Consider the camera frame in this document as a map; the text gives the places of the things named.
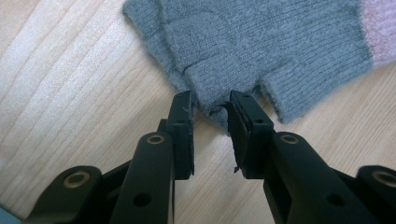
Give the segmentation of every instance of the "pink cuff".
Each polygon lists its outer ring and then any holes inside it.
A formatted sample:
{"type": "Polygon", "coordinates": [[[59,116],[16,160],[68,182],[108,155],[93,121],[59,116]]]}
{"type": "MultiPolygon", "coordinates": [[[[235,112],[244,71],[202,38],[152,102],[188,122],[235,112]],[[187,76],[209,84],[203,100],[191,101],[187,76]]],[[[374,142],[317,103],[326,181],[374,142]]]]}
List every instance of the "pink cuff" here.
{"type": "Polygon", "coordinates": [[[396,61],[396,1],[361,0],[361,19],[374,67],[396,61]]]}

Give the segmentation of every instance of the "light wooden surface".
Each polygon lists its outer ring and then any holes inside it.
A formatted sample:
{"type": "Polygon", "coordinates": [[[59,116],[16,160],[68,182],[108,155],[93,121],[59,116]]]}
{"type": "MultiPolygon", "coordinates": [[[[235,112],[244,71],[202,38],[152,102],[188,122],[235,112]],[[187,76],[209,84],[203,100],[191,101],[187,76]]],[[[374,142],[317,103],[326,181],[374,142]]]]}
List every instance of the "light wooden surface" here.
{"type": "MultiPolygon", "coordinates": [[[[61,171],[111,170],[167,117],[176,92],[122,4],[0,1],[0,205],[20,217],[61,171]]],[[[350,175],[368,164],[396,169],[395,87],[392,64],[276,130],[305,137],[350,175]]],[[[199,114],[194,137],[196,174],[176,184],[176,223],[273,223],[262,181],[233,173],[231,139],[199,114]]]]}

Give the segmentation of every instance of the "gray knitted glove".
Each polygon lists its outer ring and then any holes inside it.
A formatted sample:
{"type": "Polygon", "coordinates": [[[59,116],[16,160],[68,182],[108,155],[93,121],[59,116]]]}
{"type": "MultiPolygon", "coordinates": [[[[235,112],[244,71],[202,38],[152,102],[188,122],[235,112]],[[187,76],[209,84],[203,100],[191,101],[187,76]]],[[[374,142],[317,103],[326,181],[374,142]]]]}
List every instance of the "gray knitted glove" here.
{"type": "Polygon", "coordinates": [[[370,71],[360,2],[130,0],[124,12],[177,89],[225,126],[230,90],[265,95],[289,122],[370,71]]]}

